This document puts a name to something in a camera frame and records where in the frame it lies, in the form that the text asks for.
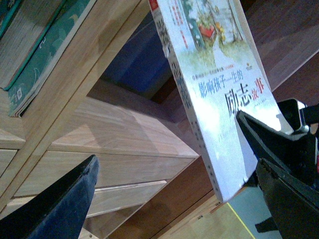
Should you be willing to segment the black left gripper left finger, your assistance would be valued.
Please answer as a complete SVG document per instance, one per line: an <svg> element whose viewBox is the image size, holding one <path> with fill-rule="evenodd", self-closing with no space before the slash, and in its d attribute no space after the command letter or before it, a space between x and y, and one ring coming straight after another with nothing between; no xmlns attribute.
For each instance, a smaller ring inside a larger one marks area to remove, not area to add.
<svg viewBox="0 0 319 239"><path fill-rule="evenodd" d="M91 155L0 221L2 239L77 239L93 200L99 159Z"/></svg>

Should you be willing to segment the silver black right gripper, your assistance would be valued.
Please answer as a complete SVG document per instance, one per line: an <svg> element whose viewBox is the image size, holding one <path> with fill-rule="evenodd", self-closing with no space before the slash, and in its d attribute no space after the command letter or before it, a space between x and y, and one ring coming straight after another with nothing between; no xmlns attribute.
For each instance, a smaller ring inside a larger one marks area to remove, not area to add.
<svg viewBox="0 0 319 239"><path fill-rule="evenodd" d="M293 134L276 131L244 111L236 115L238 124L254 154L312 186L319 179L318 140L311 134L319 123L319 105L308 106L290 98L277 105L293 129Z"/></svg>

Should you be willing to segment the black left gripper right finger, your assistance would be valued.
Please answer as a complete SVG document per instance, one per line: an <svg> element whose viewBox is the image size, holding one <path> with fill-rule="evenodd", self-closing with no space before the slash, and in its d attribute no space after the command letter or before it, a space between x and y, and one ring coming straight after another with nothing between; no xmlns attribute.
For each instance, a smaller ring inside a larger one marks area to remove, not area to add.
<svg viewBox="0 0 319 239"><path fill-rule="evenodd" d="M319 237L319 193L266 159L256 173L266 205L282 238Z"/></svg>

